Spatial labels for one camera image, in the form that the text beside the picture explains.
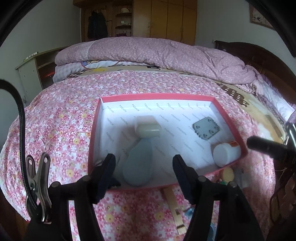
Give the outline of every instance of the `white wall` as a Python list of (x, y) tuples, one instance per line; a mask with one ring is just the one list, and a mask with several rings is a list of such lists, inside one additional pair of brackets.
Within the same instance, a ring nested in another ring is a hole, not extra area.
[(245, 0), (197, 0), (195, 45), (213, 48), (212, 40), (247, 42), (278, 56), (295, 74), (296, 59), (278, 33), (250, 22)]
[[(73, 0), (43, 0), (12, 30), (0, 47), (0, 78), (12, 83), (20, 95), (24, 89), (15, 67), (38, 51), (80, 42), (80, 10)], [(14, 99), (0, 90), (0, 149), (8, 129), (17, 117)]]

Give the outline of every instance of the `black cable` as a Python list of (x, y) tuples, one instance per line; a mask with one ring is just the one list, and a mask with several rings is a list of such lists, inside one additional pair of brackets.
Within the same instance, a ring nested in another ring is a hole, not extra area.
[(28, 176), (27, 176), (27, 169), (26, 169), (24, 104), (22, 102), (22, 98), (20, 97), (20, 94), (18, 93), (17, 89), (11, 83), (7, 82), (6, 80), (0, 79), (0, 89), (6, 90), (7, 92), (9, 92), (13, 96), (13, 98), (17, 104), (17, 109), (18, 109), (19, 116), (20, 116), (20, 169), (22, 172), (22, 181), (24, 183), (28, 199), (29, 199), (33, 209), (36, 210), (37, 204), (34, 201), (31, 191), (30, 191), (30, 186), (29, 186)]

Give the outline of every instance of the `orange label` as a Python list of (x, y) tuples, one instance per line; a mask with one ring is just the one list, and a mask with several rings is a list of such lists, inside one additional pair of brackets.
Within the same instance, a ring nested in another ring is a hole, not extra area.
[(231, 147), (236, 147), (239, 145), (236, 141), (228, 142), (228, 144), (231, 145)]

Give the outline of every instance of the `bed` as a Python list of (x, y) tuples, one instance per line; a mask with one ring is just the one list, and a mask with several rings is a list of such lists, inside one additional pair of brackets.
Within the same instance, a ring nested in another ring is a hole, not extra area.
[[(283, 142), (284, 123), (290, 118), (286, 113), (292, 114), (291, 106), (296, 103), (295, 75), (277, 57), (256, 45), (216, 41), (216, 48), (219, 50), (164, 39), (120, 37), (81, 43), (61, 51), (56, 57), (57, 83), (43, 90), (25, 110), (26, 155), (37, 160), (44, 151), (50, 154), (49, 183), (77, 181), (91, 171), (90, 163), (96, 161), (90, 160), (89, 154), (100, 97), (131, 93), (212, 96), (245, 142), (252, 135)], [(262, 87), (260, 73), (278, 87), (290, 107), (276, 108), (264, 98), (268, 85)], [(8, 202), (29, 220), (18, 161), (18, 131), (16, 119), (1, 152), (0, 186)], [(271, 227), (269, 200), (276, 184), (273, 160), (249, 150), (237, 166), (251, 176), (243, 191), (266, 237)], [(213, 174), (207, 177), (212, 181), (219, 179)], [(188, 209), (190, 205), (180, 187), (171, 188), (180, 210)], [(94, 208), (106, 240), (182, 240), (184, 236), (176, 229), (162, 188), (109, 191)], [(218, 204), (213, 213), (215, 225)], [(190, 219), (183, 211), (181, 215), (188, 227)], [(79, 240), (73, 203), (70, 221), (73, 240)]]

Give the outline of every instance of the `floral bedsheet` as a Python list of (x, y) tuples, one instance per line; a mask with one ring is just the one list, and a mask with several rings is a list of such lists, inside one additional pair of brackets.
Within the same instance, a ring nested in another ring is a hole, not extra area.
[[(128, 93), (187, 93), (215, 97), (236, 125), (243, 140), (260, 135), (257, 123), (240, 105), (210, 79), (169, 72), (104, 72), (55, 83), (43, 90), (25, 109), (26, 155), (38, 160), (43, 152), (51, 157), (49, 181), (72, 183), (87, 174), (89, 142), (99, 97)], [(239, 165), (250, 174), (250, 187), (243, 190), (264, 236), (270, 228), (269, 199), (274, 192), (275, 174), (269, 157), (249, 150)], [(0, 155), (0, 187), (9, 203), (25, 219), (25, 189), (19, 163), (19, 120), (12, 123)], [(176, 200), (189, 204), (180, 187)], [(161, 190), (108, 191), (94, 205), (105, 240), (182, 240)], [(217, 221), (218, 207), (213, 221)], [(188, 220), (182, 213), (183, 222)], [(80, 240), (74, 204), (70, 203), (73, 240)]]

